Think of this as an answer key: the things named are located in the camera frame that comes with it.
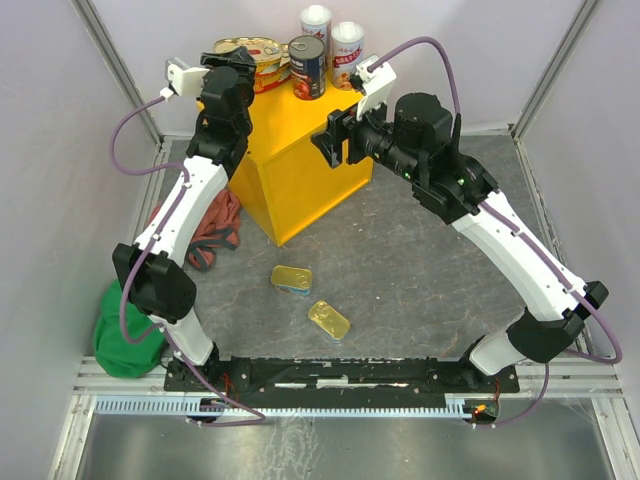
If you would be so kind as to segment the white porridge can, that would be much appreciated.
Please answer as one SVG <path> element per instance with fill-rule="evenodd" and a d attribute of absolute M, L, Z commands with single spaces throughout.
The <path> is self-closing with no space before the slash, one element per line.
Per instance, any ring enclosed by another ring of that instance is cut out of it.
<path fill-rule="evenodd" d="M 340 90 L 350 90 L 350 76 L 362 60 L 364 29 L 358 23 L 343 21 L 331 30 L 332 83 Z"/>
<path fill-rule="evenodd" d="M 329 8 L 322 5 L 310 5 L 300 13 L 301 31 L 320 39 L 325 46 L 329 45 L 332 14 Z"/>

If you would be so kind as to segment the round dark can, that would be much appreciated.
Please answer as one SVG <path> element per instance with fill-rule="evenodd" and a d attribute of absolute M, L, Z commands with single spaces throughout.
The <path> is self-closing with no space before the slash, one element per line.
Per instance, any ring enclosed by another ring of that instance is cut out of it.
<path fill-rule="evenodd" d="M 311 35 L 300 35 L 289 42 L 290 71 L 294 95 L 302 100 L 316 100 L 326 88 L 323 42 Z"/>

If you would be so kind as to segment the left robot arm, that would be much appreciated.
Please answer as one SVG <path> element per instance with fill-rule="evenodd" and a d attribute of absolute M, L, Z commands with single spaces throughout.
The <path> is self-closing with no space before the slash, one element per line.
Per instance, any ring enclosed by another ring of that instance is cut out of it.
<path fill-rule="evenodd" d="M 203 108 L 185 159 L 172 165 L 180 174 L 165 202 L 132 244 L 118 244 L 112 254 L 121 303 L 150 317 L 150 329 L 162 333 L 175 356 L 189 363 L 187 379 L 201 390 L 219 383 L 221 366 L 210 359 L 215 346 L 197 318 L 197 288 L 183 264 L 206 210 L 247 151 L 256 71 L 244 46 L 221 54 L 204 53 L 197 67 L 178 59 L 167 61 L 166 87 L 143 107 L 188 97 Z"/>

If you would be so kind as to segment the oval gold fish tin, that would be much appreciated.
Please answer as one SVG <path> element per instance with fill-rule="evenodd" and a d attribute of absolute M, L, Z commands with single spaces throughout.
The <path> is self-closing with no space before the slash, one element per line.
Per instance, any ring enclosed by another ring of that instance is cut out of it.
<path fill-rule="evenodd" d="M 284 66 L 270 73 L 260 73 L 255 76 L 254 92 L 263 94 L 285 84 L 291 78 L 289 66 Z"/>

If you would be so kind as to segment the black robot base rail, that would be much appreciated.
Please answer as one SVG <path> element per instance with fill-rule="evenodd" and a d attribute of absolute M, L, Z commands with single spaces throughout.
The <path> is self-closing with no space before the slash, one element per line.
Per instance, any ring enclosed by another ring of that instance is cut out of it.
<path fill-rule="evenodd" d="M 482 374 L 466 359 L 213 357 L 198 369 L 205 379 L 246 406 L 442 407 L 447 394 L 518 393 L 516 369 Z"/>

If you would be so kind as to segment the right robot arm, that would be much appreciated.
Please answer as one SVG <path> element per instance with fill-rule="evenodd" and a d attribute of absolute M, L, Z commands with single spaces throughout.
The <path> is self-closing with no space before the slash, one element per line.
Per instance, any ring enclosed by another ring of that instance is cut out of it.
<path fill-rule="evenodd" d="M 467 389 L 481 391 L 504 368 L 547 363 L 567 353 L 608 296 L 599 281 L 571 273 L 518 217 L 498 182 L 460 150 L 462 117 L 427 93 L 402 96 L 392 121 L 380 105 L 363 114 L 335 110 L 312 144 L 330 167 L 374 160 L 411 185 L 413 197 L 452 226 L 498 268 L 525 307 L 501 331 L 476 341 L 458 368 Z"/>

